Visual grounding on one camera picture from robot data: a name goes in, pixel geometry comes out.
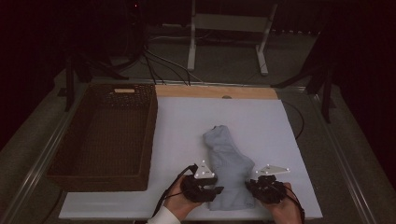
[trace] basket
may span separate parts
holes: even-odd
[[[146,190],[157,110],[154,85],[89,85],[47,178],[65,191]]]

